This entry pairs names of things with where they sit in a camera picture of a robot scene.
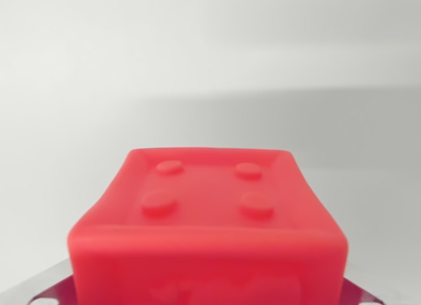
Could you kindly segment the black-padded silver gripper left finger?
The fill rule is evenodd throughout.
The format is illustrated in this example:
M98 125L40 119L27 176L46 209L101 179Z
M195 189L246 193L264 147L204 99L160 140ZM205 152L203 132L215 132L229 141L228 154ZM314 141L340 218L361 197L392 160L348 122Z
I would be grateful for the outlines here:
M70 260L66 259L1 293L1 304L31 304L49 298L56 304L75 304Z

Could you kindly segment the black-padded silver gripper right finger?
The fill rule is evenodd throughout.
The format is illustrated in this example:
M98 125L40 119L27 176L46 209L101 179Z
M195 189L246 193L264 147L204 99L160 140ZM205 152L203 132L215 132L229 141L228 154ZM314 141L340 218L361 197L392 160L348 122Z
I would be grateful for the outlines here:
M344 278L341 290L341 305L359 305L365 303L384 304L384 301Z

